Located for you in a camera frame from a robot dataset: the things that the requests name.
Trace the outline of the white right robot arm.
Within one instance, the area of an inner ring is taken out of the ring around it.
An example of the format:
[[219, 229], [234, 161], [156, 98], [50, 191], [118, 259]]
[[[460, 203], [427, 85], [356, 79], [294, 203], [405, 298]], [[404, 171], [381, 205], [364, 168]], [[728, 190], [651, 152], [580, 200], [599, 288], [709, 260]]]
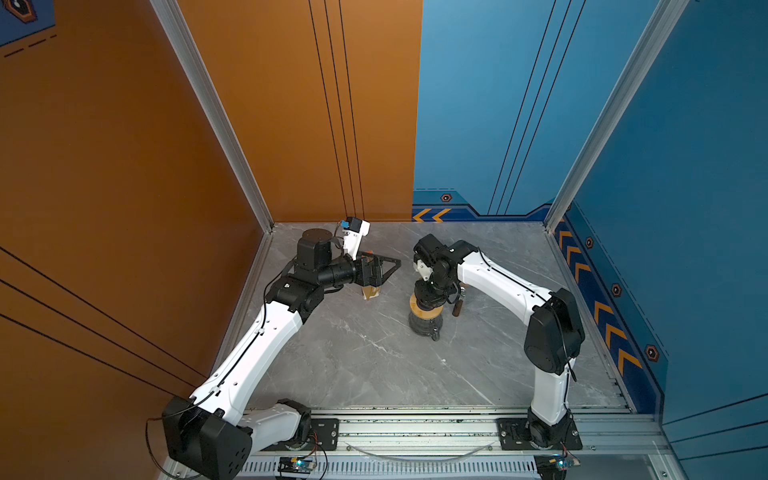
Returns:
[[507, 308], [526, 327], [523, 349], [535, 373], [523, 438], [538, 449], [579, 448], [568, 397], [586, 334], [574, 295], [526, 281], [464, 240], [446, 245], [428, 234], [414, 246], [413, 264], [419, 279], [410, 299], [412, 331], [439, 340], [443, 307], [459, 315], [466, 286]]

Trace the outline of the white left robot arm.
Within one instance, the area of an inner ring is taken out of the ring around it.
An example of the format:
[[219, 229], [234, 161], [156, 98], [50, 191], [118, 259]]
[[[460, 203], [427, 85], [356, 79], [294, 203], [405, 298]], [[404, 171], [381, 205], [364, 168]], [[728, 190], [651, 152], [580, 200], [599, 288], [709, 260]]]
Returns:
[[341, 221], [342, 234], [320, 228], [303, 232], [296, 254], [267, 283], [257, 318], [228, 357], [189, 398], [173, 397], [159, 422], [169, 457], [190, 478], [233, 479], [255, 450], [275, 444], [300, 449], [310, 441], [311, 410], [288, 399], [241, 425], [256, 387], [287, 342], [324, 298], [347, 284], [380, 287], [397, 270], [398, 259], [360, 249], [370, 224]]

